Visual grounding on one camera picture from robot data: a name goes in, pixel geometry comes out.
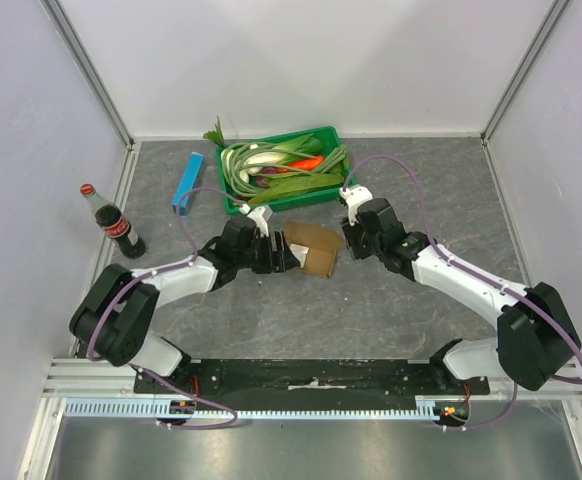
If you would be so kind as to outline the brown cardboard box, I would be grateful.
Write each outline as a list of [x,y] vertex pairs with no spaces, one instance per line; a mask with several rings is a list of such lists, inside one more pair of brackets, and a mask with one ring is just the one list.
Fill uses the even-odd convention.
[[305,266],[300,269],[303,273],[325,279],[331,277],[337,254],[345,247],[340,234],[323,226],[289,220],[283,223],[283,233],[289,245],[309,248]]

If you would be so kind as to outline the small white sticker packet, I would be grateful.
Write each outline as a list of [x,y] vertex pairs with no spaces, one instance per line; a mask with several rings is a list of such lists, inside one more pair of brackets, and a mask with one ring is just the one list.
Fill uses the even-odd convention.
[[289,248],[295,259],[298,261],[299,267],[303,268],[306,263],[309,248],[298,244],[291,244]]

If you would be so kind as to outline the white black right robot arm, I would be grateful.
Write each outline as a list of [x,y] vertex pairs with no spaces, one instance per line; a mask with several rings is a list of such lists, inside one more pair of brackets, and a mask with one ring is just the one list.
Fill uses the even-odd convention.
[[580,349],[554,287],[508,282],[463,261],[425,233],[406,231],[390,203],[364,187],[341,190],[340,200],[347,208],[340,225],[353,258],[374,256],[388,271],[446,294],[493,326],[492,338],[452,340],[436,353],[428,371],[436,391],[448,394],[465,380],[502,376],[538,391]]

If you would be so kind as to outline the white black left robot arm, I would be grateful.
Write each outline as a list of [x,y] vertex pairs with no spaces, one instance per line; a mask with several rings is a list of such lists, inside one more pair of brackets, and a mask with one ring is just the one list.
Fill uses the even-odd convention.
[[87,355],[113,366],[155,373],[169,393],[190,382],[190,356],[151,332],[156,309],[185,297],[212,292],[248,269],[256,274],[299,268],[303,247],[291,247],[281,231],[264,234],[247,217],[227,221],[222,233],[196,254],[153,269],[107,266],[73,314],[69,330],[87,346]]

